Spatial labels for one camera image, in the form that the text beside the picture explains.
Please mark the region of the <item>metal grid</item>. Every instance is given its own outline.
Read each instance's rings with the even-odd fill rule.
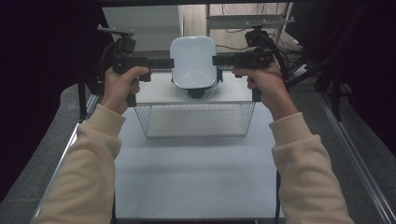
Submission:
[[[244,136],[255,103],[138,105],[134,108],[147,137]]]

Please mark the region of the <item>beige sleeve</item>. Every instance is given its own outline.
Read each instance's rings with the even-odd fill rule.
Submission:
[[[98,105],[78,125],[78,139],[67,149],[61,168],[34,223],[108,224],[114,198],[114,159],[125,118]]]
[[[274,162],[281,176],[279,198],[288,224],[353,223],[320,137],[302,113],[270,124]]]

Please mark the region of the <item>floor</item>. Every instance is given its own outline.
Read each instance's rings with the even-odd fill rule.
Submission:
[[[256,13],[257,11],[275,12],[276,4],[249,4],[225,6],[225,13]],[[212,13],[222,13],[221,5],[212,6]],[[186,35],[205,34],[205,7],[185,6],[183,9],[186,17]],[[227,33],[225,31],[212,31],[211,36],[217,44],[227,45],[232,48],[243,48],[246,46],[243,32]],[[279,46],[287,49],[299,50],[292,38],[287,34],[282,35]],[[290,62],[298,59],[299,54],[289,54]],[[366,187],[363,186],[361,178],[354,168],[347,151],[337,136],[325,107],[322,106],[320,97],[313,89],[314,77],[307,79],[290,90],[290,94],[298,108],[304,113],[304,117],[313,133],[321,136],[324,146],[328,149],[332,159],[332,168],[339,179],[342,191],[348,205],[348,212],[356,223],[383,223],[383,219],[377,212]],[[350,138],[359,150],[362,159],[375,178],[377,184],[388,198],[390,205],[396,206],[396,176],[389,171],[396,170],[396,160],[379,140],[373,131],[360,119],[354,109],[348,104],[347,98],[341,101],[341,117]],[[61,97],[61,107],[58,114],[35,155],[26,165],[20,178],[15,183],[5,200],[0,205],[0,223],[29,223],[42,195],[51,179],[64,148],[74,131],[78,122],[78,89],[72,86],[66,89]]]

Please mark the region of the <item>person's left hand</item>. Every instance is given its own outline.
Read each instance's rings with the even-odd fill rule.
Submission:
[[[138,93],[139,80],[138,76],[142,76],[149,71],[147,67],[133,67],[123,75],[119,75],[110,67],[106,71],[105,94],[103,96],[102,106],[110,109],[118,114],[123,114],[128,108],[126,98],[130,93]]]

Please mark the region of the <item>hand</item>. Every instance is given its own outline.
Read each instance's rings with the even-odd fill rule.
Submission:
[[[274,120],[298,113],[285,88],[277,63],[271,63],[265,69],[234,68],[232,72],[238,76],[247,76],[249,89],[259,88],[262,103],[271,111]]]
[[[123,114],[128,108],[126,102],[128,94],[140,91],[137,77],[146,74],[148,71],[147,67],[137,66],[121,76],[114,72],[112,67],[107,69],[105,94],[100,104],[120,115]]]

